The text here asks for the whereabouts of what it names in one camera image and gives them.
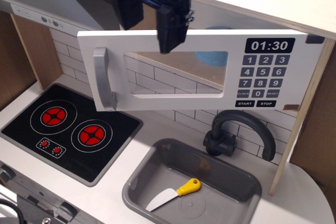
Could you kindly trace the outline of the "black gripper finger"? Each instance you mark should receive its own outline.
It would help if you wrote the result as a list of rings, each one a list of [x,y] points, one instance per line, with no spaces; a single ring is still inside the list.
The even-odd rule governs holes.
[[[140,0],[110,1],[119,24],[124,30],[129,30],[144,19],[143,4]]]
[[[156,29],[161,54],[168,54],[184,43],[190,22],[194,20],[194,10],[187,13],[171,6],[162,5],[156,11]]]

